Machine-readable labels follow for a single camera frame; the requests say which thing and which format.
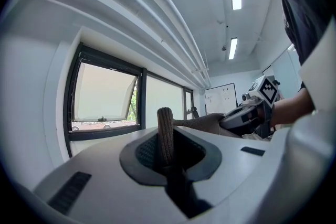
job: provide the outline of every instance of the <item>window frame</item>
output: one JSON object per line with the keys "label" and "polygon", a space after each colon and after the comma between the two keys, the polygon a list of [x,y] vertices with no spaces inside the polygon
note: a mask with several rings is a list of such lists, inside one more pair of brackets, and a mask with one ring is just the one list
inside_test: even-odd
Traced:
{"label": "window frame", "polygon": [[[75,90],[78,71],[81,63],[88,63],[101,68],[115,69],[118,72],[137,76],[137,117],[136,125],[122,126],[112,129],[101,130],[84,130],[84,131],[72,131],[72,111],[75,100]],[[113,137],[123,135],[139,130],[146,129],[145,126],[145,105],[146,105],[146,77],[147,70],[140,68],[131,63],[118,59],[114,56],[105,54],[98,50],[85,46],[82,42],[79,44],[73,60],[71,62],[68,78],[66,81],[65,94],[64,94],[64,106],[63,106],[63,121],[64,121],[64,135],[66,147],[69,157],[72,157],[70,148],[71,141],[84,141],[95,140],[100,138]]]}
{"label": "window frame", "polygon": [[186,87],[183,87],[183,108],[184,108],[184,119],[187,119],[187,115],[192,114],[193,110],[187,110],[187,93],[191,94],[191,107],[194,107],[194,92]]}

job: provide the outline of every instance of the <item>white wall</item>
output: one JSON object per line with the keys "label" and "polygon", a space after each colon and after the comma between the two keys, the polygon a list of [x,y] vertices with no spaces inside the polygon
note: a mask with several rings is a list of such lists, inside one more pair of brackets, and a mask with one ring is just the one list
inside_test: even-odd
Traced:
{"label": "white wall", "polygon": [[17,6],[12,13],[19,16],[4,21],[1,37],[2,161],[10,177],[29,189],[69,158],[61,92],[79,32],[64,25],[73,13],[42,6],[36,0]]}
{"label": "white wall", "polygon": [[236,88],[237,103],[240,104],[242,95],[251,87],[257,74],[260,74],[260,70],[211,77],[211,88],[234,83]]}
{"label": "white wall", "polygon": [[281,0],[271,0],[261,38],[262,42],[257,44],[254,53],[260,69],[265,70],[291,44],[285,32]]}
{"label": "white wall", "polygon": [[248,72],[252,70],[259,70],[260,64],[255,53],[246,56],[246,59],[236,61],[235,59],[226,60],[224,62],[214,62],[209,64],[209,76],[218,77],[227,74],[234,74],[240,72]]}

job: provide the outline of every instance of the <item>black slot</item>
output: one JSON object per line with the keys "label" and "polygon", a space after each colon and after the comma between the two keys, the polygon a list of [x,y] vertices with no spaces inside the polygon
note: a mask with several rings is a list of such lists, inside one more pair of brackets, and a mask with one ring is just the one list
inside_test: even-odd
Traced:
{"label": "black slot", "polygon": [[53,196],[48,205],[61,214],[66,215],[90,178],[91,175],[89,174],[76,172]]}
{"label": "black slot", "polygon": [[182,167],[166,167],[164,170],[167,178],[165,191],[188,218],[198,216],[212,208],[207,201],[198,199],[193,183]]}
{"label": "black slot", "polygon": [[248,147],[248,146],[245,146],[241,149],[241,151],[245,151],[247,153],[251,153],[251,154],[254,154],[254,155],[258,155],[258,156],[263,156],[265,151],[263,150],[258,150],[256,148],[252,148],[252,147]]}
{"label": "black slot", "polygon": [[206,155],[205,148],[185,135],[174,131],[176,161],[187,171],[199,163]]}

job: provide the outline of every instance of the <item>white ceiling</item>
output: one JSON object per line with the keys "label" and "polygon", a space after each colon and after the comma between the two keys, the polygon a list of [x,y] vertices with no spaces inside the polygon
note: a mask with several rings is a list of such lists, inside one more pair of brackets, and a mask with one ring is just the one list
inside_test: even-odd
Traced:
{"label": "white ceiling", "polygon": [[236,56],[245,61],[258,43],[270,0],[242,0],[242,9],[232,10],[231,0],[172,0],[208,63],[228,62],[230,39],[238,37]]}

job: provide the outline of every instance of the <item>car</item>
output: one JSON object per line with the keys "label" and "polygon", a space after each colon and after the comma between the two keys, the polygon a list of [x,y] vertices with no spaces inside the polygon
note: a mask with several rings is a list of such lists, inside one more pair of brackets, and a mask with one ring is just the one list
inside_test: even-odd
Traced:
{"label": "car", "polygon": [[72,131],[87,131],[87,130],[101,130],[111,129],[123,126],[136,125],[136,121],[106,121],[106,122],[72,122]]}

